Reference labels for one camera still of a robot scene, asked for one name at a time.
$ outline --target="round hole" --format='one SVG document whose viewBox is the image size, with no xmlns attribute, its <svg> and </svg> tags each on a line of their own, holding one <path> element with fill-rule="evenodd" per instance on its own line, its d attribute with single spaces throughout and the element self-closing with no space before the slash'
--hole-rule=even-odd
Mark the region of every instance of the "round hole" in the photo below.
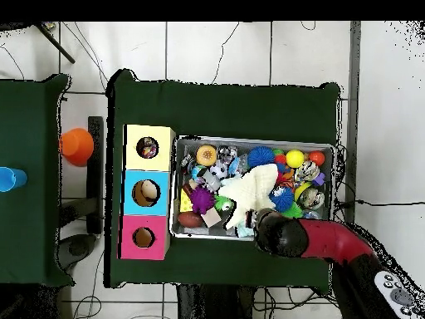
<svg viewBox="0 0 425 319">
<path fill-rule="evenodd" d="M 155 138 L 142 137 L 136 145 L 137 154 L 143 159 L 152 159 L 158 154 L 159 146 Z"/>
<path fill-rule="evenodd" d="M 151 179 L 142 179 L 133 186 L 131 196 L 140 207 L 152 207 L 158 202 L 161 192 L 159 186 Z"/>
<path fill-rule="evenodd" d="M 155 235 L 150 228 L 138 228 L 133 233 L 133 242 L 137 247 L 149 248 L 155 241 Z"/>
</svg>

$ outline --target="yellow ball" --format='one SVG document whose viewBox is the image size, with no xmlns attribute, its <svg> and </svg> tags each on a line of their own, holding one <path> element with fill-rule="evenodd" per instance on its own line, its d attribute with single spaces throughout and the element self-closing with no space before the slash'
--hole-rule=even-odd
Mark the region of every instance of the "yellow ball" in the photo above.
<svg viewBox="0 0 425 319">
<path fill-rule="evenodd" d="M 299 150 L 290 150 L 286 154 L 286 165 L 290 168 L 297 169 L 304 163 L 304 154 Z"/>
</svg>

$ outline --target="dark green mat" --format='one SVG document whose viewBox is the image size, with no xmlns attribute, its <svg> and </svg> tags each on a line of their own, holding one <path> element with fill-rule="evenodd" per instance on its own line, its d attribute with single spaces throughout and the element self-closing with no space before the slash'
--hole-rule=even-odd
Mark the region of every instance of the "dark green mat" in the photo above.
<svg viewBox="0 0 425 319">
<path fill-rule="evenodd" d="M 220 283 L 312 286 L 328 290 L 329 267 L 320 259 L 274 258 L 253 243 L 172 238 L 162 262 L 117 259 L 123 124 L 163 125 L 178 135 L 336 143 L 340 89 L 297 86 L 205 86 L 134 81 L 120 70 L 108 85 L 106 175 L 112 224 L 106 226 L 105 283 Z"/>
<path fill-rule="evenodd" d="M 58 227 L 57 107 L 67 75 L 44 82 L 0 80 L 0 166 L 27 184 L 0 193 L 0 282 L 71 283 L 55 262 Z"/>
</svg>

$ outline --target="red ball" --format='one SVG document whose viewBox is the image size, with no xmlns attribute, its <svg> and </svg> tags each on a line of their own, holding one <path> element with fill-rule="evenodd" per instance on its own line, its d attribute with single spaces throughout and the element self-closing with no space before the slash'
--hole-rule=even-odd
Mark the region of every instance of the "red ball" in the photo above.
<svg viewBox="0 0 425 319">
<path fill-rule="evenodd" d="M 325 162 L 325 155 L 318 150 L 309 153 L 309 160 L 314 161 L 317 166 L 321 166 Z"/>
<path fill-rule="evenodd" d="M 185 228 L 199 228 L 203 225 L 203 219 L 194 212 L 183 212 L 178 215 L 178 222 Z"/>
<path fill-rule="evenodd" d="M 286 164 L 286 157 L 285 157 L 285 155 L 276 155 L 275 156 L 275 163 Z"/>
</svg>

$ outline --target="orange ball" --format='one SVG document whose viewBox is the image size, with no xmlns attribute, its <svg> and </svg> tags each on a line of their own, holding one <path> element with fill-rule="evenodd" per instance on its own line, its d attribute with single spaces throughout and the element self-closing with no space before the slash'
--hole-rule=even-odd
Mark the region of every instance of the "orange ball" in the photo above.
<svg viewBox="0 0 425 319">
<path fill-rule="evenodd" d="M 321 166 L 325 162 L 325 155 L 318 150 L 309 153 L 309 160 L 314 161 L 317 166 Z"/>
</svg>

